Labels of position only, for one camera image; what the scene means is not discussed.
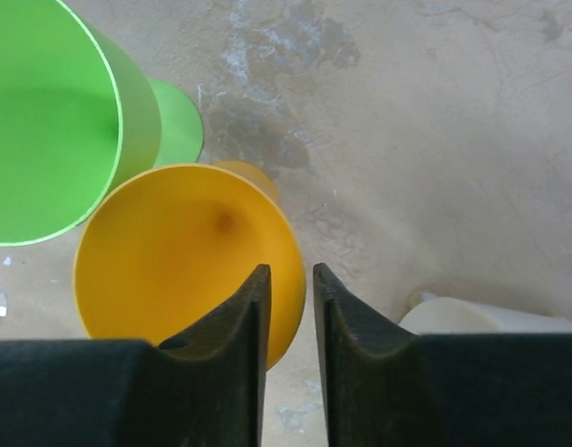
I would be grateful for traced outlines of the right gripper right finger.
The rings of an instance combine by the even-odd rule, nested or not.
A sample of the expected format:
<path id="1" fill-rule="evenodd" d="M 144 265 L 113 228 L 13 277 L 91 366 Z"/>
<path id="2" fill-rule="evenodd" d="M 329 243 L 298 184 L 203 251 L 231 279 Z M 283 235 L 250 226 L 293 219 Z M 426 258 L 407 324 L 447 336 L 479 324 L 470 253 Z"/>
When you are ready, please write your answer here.
<path id="1" fill-rule="evenodd" d="M 325 264 L 313 301 L 332 446 L 572 446 L 572 333 L 415 335 Z"/>

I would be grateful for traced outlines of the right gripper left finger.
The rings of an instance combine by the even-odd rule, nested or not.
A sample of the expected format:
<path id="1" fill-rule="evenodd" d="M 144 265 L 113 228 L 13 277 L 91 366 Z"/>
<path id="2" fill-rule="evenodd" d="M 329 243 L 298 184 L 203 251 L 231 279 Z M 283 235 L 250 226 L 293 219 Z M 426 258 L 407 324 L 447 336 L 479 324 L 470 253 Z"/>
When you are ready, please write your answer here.
<path id="1" fill-rule="evenodd" d="M 160 345 L 0 341 L 0 446 L 257 446 L 271 270 Z"/>

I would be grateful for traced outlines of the orange plastic wine glass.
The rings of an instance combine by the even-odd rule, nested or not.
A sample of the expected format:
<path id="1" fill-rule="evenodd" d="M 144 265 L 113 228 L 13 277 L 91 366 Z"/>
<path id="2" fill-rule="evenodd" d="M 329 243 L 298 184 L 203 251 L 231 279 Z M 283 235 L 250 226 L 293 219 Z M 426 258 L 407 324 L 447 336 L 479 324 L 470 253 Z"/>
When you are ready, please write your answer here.
<path id="1" fill-rule="evenodd" d="M 89 218 L 75 302 L 90 337 L 157 345 L 223 303 L 260 264 L 271 269 L 273 366 L 306 300 L 302 253 L 276 185 L 243 161 L 171 165 L 123 183 Z"/>

